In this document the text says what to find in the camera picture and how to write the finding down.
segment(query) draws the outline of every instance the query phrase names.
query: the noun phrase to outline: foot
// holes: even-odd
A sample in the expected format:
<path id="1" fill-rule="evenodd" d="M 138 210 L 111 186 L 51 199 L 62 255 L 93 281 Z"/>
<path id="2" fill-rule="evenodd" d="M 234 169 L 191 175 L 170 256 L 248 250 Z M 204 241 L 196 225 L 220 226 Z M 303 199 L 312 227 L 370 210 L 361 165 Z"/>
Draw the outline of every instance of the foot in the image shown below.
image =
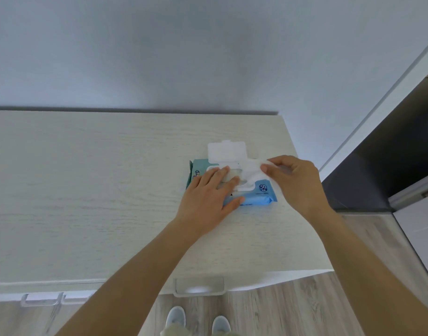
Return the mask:
<path id="1" fill-rule="evenodd" d="M 181 306 L 174 306 L 167 315 L 166 328 L 171 324 L 180 324 L 183 327 L 186 326 L 186 314 Z"/>
<path id="2" fill-rule="evenodd" d="M 229 333 L 231 332 L 230 322 L 225 316 L 217 316 L 212 322 L 212 334 L 214 333 Z"/>

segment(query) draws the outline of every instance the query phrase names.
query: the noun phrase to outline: wet wipes package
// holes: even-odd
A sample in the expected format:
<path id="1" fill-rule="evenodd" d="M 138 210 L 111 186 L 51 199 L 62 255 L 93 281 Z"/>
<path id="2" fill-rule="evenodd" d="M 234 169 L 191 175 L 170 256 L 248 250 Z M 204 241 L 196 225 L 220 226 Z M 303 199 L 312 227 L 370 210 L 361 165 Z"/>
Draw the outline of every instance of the wet wipes package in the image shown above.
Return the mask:
<path id="1" fill-rule="evenodd" d="M 187 186 L 189 186 L 194 177 L 204 175 L 209 169 L 214 167 L 222 168 L 228 165 L 230 172 L 222 179 L 220 186 L 236 175 L 240 177 L 240 183 L 234 188 L 232 195 L 225 199 L 224 204 L 240 196 L 245 197 L 242 206 L 268 205 L 271 202 L 278 201 L 269 177 L 260 169 L 262 163 L 270 162 L 249 159 L 244 142 L 222 141 L 221 143 L 210 143 L 208 144 L 208 156 L 208 159 L 195 159 L 190 162 L 191 173 Z"/>

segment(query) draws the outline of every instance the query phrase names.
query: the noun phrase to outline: white wall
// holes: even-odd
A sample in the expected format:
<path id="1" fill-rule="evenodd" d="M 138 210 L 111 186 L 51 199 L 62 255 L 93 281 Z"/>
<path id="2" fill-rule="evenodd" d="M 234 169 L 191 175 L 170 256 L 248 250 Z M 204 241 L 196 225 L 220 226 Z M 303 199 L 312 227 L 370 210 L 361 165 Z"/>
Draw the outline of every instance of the white wall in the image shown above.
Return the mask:
<path id="1" fill-rule="evenodd" d="M 320 167 L 427 45 L 428 0 L 0 0 L 0 105 L 278 111 Z"/>

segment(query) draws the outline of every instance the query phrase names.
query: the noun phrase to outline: pants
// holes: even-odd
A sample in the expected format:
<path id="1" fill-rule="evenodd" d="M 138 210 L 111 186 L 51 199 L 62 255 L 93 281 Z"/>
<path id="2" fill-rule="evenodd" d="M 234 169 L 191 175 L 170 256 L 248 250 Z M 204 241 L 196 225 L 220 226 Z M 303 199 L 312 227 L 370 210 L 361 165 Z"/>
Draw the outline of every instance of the pants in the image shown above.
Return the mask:
<path id="1" fill-rule="evenodd" d="M 161 331 L 161 336 L 191 336 L 192 333 L 179 324 L 171 324 L 168 328 Z M 232 332 L 220 332 L 215 333 L 212 336 L 239 336 Z"/>

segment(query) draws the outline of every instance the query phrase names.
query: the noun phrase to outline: blue package section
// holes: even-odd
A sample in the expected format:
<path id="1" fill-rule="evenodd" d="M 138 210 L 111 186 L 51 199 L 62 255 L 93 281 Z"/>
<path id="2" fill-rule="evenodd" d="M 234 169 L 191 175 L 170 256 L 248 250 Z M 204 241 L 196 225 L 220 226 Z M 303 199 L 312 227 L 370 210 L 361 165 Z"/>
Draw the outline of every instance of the blue package section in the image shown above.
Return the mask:
<path id="1" fill-rule="evenodd" d="M 218 164 L 211 164 L 207 159 L 195 159 L 193 162 L 190 162 L 191 174 L 186 188 L 194 177 L 204 175 L 209 166 L 218 166 Z M 269 180 L 264 179 L 256 181 L 255 185 L 256 186 L 252 191 L 234 192 L 231 196 L 225 198 L 223 205 L 226 205 L 234 198 L 241 196 L 245 197 L 245 201 L 241 206 L 268 205 L 271 202 L 278 201 Z"/>

